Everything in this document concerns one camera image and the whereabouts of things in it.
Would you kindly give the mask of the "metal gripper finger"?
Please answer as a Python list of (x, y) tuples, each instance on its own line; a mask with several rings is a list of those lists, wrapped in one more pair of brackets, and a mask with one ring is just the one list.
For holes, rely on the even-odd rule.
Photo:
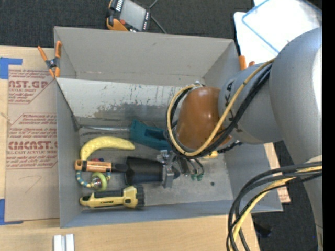
[(160, 154), (157, 155), (157, 161), (163, 165), (172, 165), (173, 152), (168, 150), (161, 150)]
[(163, 166), (163, 188), (171, 188), (174, 180), (174, 171), (172, 167)]

